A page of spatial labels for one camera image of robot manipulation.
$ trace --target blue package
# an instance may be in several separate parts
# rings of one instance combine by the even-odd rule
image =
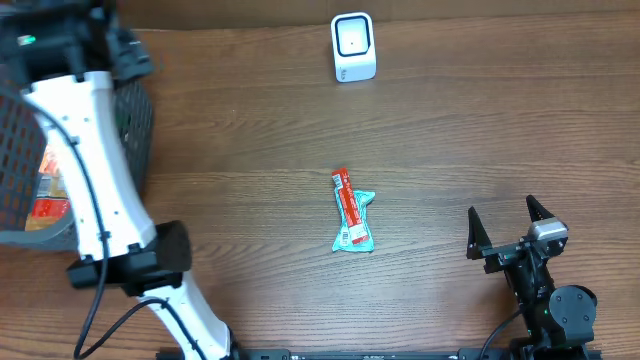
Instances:
[[[347,169],[337,170],[332,176],[336,185],[336,203],[342,218],[340,231],[333,243],[333,251],[372,252],[373,235],[367,224],[367,205],[373,201],[376,193],[352,190]]]

